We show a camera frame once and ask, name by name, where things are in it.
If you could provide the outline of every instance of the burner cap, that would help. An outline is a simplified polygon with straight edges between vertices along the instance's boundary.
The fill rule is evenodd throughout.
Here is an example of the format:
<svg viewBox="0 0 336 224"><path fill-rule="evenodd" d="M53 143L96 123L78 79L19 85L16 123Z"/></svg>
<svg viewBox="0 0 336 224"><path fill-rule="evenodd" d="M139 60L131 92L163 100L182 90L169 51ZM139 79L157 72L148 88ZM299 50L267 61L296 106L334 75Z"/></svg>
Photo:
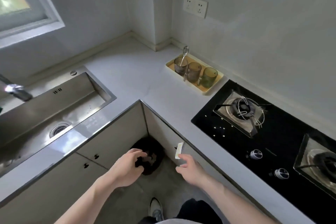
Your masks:
<svg viewBox="0 0 336 224"><path fill-rule="evenodd" d="M322 152L316 154L313 163L333 183L336 183L336 154L333 152Z"/></svg>
<svg viewBox="0 0 336 224"><path fill-rule="evenodd" d="M253 117L255 114L255 108L248 99L236 98L233 100L230 111L232 114L241 119L248 120L250 117Z"/></svg>

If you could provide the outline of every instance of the white shoe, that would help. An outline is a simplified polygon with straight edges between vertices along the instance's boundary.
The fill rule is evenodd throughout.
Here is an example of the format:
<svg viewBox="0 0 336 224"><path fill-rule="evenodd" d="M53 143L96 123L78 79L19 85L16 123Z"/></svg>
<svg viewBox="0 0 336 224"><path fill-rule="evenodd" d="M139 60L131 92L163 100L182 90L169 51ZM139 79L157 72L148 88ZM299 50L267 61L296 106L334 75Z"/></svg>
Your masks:
<svg viewBox="0 0 336 224"><path fill-rule="evenodd" d="M160 202L154 197L149 204L148 215L156 218L157 222L163 221L163 211Z"/></svg>

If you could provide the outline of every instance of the green glass mug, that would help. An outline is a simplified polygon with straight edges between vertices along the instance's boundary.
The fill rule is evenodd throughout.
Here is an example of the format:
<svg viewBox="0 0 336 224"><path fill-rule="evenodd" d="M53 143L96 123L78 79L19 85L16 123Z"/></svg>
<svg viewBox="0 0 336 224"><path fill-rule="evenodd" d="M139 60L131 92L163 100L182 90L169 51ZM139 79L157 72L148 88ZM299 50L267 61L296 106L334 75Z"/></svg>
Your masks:
<svg viewBox="0 0 336 224"><path fill-rule="evenodd" d="M216 81L218 71L212 67L204 69L202 76L198 79L197 85L204 88L210 88Z"/></svg>

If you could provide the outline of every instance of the pant leg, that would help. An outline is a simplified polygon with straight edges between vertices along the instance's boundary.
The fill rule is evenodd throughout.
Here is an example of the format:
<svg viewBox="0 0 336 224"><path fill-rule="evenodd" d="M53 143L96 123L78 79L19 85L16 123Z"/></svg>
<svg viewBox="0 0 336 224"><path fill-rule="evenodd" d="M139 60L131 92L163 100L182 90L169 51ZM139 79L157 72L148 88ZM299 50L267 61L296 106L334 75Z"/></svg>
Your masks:
<svg viewBox="0 0 336 224"><path fill-rule="evenodd" d="M177 219L191 220L202 224L222 224L221 218L203 200L196 201L194 198L186 201L178 215Z"/></svg>
<svg viewBox="0 0 336 224"><path fill-rule="evenodd" d="M138 224L155 224L155 223L157 223L157 221L154 217L146 216L141 221L139 221Z"/></svg>

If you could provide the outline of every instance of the person's left hand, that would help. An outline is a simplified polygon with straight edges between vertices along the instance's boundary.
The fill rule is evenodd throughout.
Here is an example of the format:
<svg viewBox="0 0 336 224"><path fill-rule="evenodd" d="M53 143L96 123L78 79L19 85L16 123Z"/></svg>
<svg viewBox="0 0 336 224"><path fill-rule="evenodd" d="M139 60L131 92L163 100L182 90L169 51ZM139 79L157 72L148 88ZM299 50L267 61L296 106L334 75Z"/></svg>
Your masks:
<svg viewBox="0 0 336 224"><path fill-rule="evenodd" d="M122 155L104 175L104 180L113 188L126 187L135 182L144 171L144 167L135 167L139 157L147 154L140 149L130 149Z"/></svg>

